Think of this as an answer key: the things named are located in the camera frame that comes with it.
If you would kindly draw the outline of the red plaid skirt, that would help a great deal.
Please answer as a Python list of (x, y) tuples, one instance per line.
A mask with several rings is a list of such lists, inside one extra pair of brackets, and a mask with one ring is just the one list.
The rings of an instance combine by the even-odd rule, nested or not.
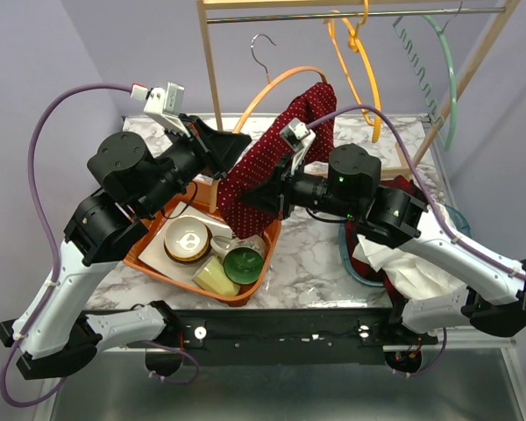
[(356, 232), (357, 224), (353, 223), (353, 232), (356, 234), (356, 237), (359, 241), (359, 244), (354, 248), (352, 252), (352, 257), (367, 263), (372, 269), (377, 272), (384, 271), (387, 275), (388, 281), (385, 282), (385, 287), (389, 299), (392, 302), (400, 302), (404, 299), (402, 293), (398, 292), (393, 283), (390, 281), (390, 278), (384, 269), (389, 263), (395, 263), (397, 259), (403, 257), (403, 251), (399, 248), (393, 248), (390, 246), (385, 246), (382, 244), (377, 244), (366, 237), (358, 236)]

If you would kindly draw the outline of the red polka dot garment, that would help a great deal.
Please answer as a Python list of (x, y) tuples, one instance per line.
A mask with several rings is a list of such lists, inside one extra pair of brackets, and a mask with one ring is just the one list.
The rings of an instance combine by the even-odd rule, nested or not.
[(240, 201), (240, 196), (256, 188), (274, 171), (275, 164), (291, 151), (280, 131), (297, 118), (308, 124), (337, 109), (337, 98), (329, 83), (318, 82), (291, 101), (257, 140), (228, 176), (218, 183), (217, 208), (236, 237), (258, 235), (273, 223), (274, 217)]

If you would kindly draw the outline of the white skirt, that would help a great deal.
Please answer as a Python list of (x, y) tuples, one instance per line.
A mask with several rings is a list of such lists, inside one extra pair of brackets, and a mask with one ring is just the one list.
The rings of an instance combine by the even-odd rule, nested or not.
[(405, 298), (423, 300), (450, 294), (465, 284), (457, 277), (412, 253), (391, 249), (357, 235), (352, 257), (378, 272)]

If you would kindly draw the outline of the orange hanger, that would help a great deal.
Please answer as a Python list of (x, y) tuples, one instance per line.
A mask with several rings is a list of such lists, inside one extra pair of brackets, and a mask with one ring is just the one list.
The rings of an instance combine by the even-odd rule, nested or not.
[(286, 80), (292, 78), (295, 75), (300, 74), (306, 74), (306, 73), (314, 73), (319, 76), (320, 82), (322, 83), (328, 83), (328, 79), (326, 74), (323, 70), (317, 67), (313, 66), (299, 66), (294, 67), (289, 70), (284, 71), (280, 75), (276, 76), (275, 78), (272, 78), (268, 67), (265, 63), (260, 61), (255, 53), (255, 42), (259, 38), (266, 39), (271, 45), (277, 46), (277, 44), (265, 33), (257, 33), (252, 37), (251, 43), (250, 43), (250, 52), (252, 59), (261, 67), (263, 67), (265, 71), (265, 76), (267, 79), (267, 85), (254, 97), (254, 99), (249, 103), (249, 105), (245, 108), (244, 112), (241, 114), (238, 122), (234, 126), (233, 132), (234, 133), (240, 133), (242, 128), (244, 127), (247, 119), (254, 113), (258, 105), (268, 96), (268, 94), (274, 90), (276, 87), (278, 87), (280, 84), (285, 82)]

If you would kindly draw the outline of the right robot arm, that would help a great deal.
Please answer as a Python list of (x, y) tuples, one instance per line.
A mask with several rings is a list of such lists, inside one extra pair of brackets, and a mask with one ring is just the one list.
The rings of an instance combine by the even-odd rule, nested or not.
[(285, 154), (267, 180), (241, 194), (241, 202), (278, 219), (295, 206), (348, 218), (367, 239), (412, 253), (464, 283), (442, 296), (397, 304), (385, 324), (392, 341), (403, 344), (417, 333), (464, 325), (509, 338), (526, 326), (526, 260), (503, 257), (444, 229), (436, 205), (382, 185), (380, 160), (360, 146), (334, 148), (325, 177), (292, 170), (293, 159)]

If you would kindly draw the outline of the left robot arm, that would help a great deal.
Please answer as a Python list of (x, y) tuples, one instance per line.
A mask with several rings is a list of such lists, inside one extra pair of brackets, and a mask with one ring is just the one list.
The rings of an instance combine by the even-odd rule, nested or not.
[(103, 278), (147, 235), (146, 222), (197, 175), (226, 176), (251, 142), (196, 116), (181, 121), (185, 133), (159, 156), (137, 133), (116, 132), (89, 159), (99, 189), (69, 219), (56, 266), (26, 313), (0, 324), (0, 340), (19, 350), (25, 379), (67, 377), (103, 350), (136, 342), (168, 346), (181, 336), (181, 321), (160, 301), (105, 316), (83, 310)]

